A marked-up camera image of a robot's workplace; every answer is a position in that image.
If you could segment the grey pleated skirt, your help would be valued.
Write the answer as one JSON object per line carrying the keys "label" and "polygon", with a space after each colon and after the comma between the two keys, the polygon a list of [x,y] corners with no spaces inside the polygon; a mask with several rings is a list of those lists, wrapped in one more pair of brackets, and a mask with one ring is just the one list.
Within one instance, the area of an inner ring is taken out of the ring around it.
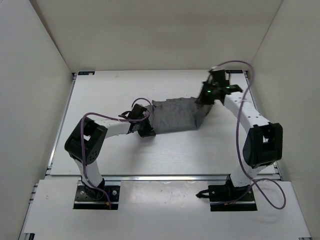
{"label": "grey pleated skirt", "polygon": [[212,105],[197,104],[195,97],[152,100],[147,109],[149,122],[156,134],[194,131],[201,127]]}

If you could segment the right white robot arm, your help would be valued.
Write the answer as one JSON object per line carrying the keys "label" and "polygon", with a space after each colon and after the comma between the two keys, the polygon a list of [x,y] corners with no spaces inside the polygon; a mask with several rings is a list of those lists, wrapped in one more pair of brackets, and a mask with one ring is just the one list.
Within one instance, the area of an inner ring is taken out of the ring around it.
{"label": "right white robot arm", "polygon": [[243,147],[236,145],[239,167],[231,173],[224,184],[224,195],[236,200],[244,195],[256,176],[267,166],[282,158],[283,128],[279,123],[271,123],[247,100],[248,90],[238,85],[218,86],[204,83],[197,103],[212,105],[221,101],[236,117],[236,129],[246,132]]}

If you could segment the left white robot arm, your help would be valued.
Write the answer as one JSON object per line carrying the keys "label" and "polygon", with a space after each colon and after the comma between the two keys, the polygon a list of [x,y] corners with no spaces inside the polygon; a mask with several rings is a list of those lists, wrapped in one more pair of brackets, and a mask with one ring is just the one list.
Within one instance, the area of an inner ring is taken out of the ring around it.
{"label": "left white robot arm", "polygon": [[64,149],[76,162],[84,191],[93,201],[110,201],[97,164],[104,140],[134,132],[142,138],[156,135],[147,112],[126,111],[119,118],[105,116],[102,120],[93,120],[85,115],[66,140]]}

